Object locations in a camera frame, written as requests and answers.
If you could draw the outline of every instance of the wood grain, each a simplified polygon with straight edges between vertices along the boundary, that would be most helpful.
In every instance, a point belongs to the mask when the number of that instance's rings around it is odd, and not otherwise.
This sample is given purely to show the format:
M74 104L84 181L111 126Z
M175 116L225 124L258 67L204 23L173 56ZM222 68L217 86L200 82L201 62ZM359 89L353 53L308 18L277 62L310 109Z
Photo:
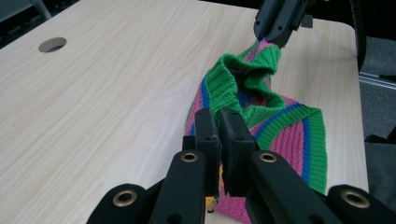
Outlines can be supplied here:
M109 189L164 178L199 82L255 41L256 12L83 0L1 49L0 223L85 223ZM56 36L62 49L38 51ZM315 21L294 33L273 85L323 109L329 186L367 189L353 30Z

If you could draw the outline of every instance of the table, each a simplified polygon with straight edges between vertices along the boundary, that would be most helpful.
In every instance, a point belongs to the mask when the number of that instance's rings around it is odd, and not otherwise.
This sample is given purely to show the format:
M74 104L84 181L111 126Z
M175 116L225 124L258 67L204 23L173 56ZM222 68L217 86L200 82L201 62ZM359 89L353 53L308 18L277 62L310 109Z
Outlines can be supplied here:
M113 187L164 178L201 78L221 54L255 41L256 13L82 0L1 49L0 223L85 223ZM64 39L42 51L65 45L40 52L53 37ZM367 190L353 29L314 20L293 33L273 90L323 110L328 188Z

